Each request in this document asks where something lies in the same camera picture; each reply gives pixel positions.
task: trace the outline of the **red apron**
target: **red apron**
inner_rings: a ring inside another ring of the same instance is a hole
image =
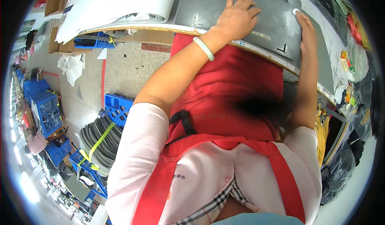
[[[176,34],[171,56],[192,42]],[[181,156],[208,141],[231,150],[244,143],[269,158],[281,192],[286,215],[305,223],[305,212],[295,179],[275,141],[276,129],[267,119],[249,117],[234,109],[247,97],[283,97],[282,68],[245,50],[226,45],[207,62],[173,104],[169,139],[143,190],[133,225],[156,225],[161,218],[172,176]]]

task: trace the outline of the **white sheet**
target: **white sheet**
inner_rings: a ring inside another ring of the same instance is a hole
[[[131,23],[167,22],[174,0],[68,0],[74,5],[62,17],[56,41],[68,41],[79,32],[107,25],[115,20]]]

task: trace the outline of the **plaid shirt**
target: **plaid shirt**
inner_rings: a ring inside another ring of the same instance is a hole
[[[171,223],[169,225],[206,225],[215,222],[215,219],[218,217],[219,213],[222,211],[224,204],[227,201],[227,198],[231,195],[239,203],[243,204],[253,212],[257,212],[258,208],[254,207],[243,196],[241,190],[238,187],[235,174],[233,180],[218,194],[214,197],[209,203],[198,209],[196,212],[190,216],[179,220],[176,223]]]

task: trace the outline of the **bundle of material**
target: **bundle of material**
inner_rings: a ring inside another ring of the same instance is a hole
[[[99,167],[98,173],[101,176],[107,176],[110,169],[115,162],[116,153],[122,137],[122,129],[119,126],[112,126],[107,133],[108,127],[112,120],[109,116],[104,116],[96,119],[94,122],[87,124],[80,130],[79,141],[80,148],[87,154],[90,154],[91,149],[99,141],[99,139],[106,133],[104,139],[100,142],[97,148],[92,153],[92,163]]]
[[[325,156],[326,138],[328,137],[329,121],[330,117],[326,114],[326,110],[323,110],[323,112],[318,110],[314,129],[317,132],[317,156],[320,167],[322,166],[322,161]]]

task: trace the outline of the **yellow strap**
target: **yellow strap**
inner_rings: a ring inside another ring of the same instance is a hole
[[[105,173],[105,172],[103,172],[102,170],[100,170],[98,165],[92,164],[92,165],[91,165],[91,169],[94,170],[94,171],[99,170],[101,173],[108,175],[107,173]]]
[[[91,148],[91,150],[90,150],[90,156],[88,156],[87,153],[86,153],[84,150],[82,150],[82,149],[79,150],[80,154],[83,155],[84,159],[83,159],[78,165],[82,164],[83,161],[85,161],[85,160],[88,160],[90,163],[92,163],[92,161],[91,161],[92,154],[94,153],[94,151],[96,150],[96,148],[100,145],[100,143],[102,143],[102,141],[103,141],[104,138],[108,135],[108,133],[110,132],[110,130],[113,128],[113,126],[115,126],[115,122],[112,122],[112,123],[109,125],[109,127],[104,131],[102,137],[100,137],[100,139],[99,139],[99,140],[95,143],[95,145]]]
[[[110,44],[113,43],[113,46],[116,47],[116,44],[115,44],[115,42],[113,41],[112,36],[110,36],[110,41],[108,41],[108,42],[109,42]]]

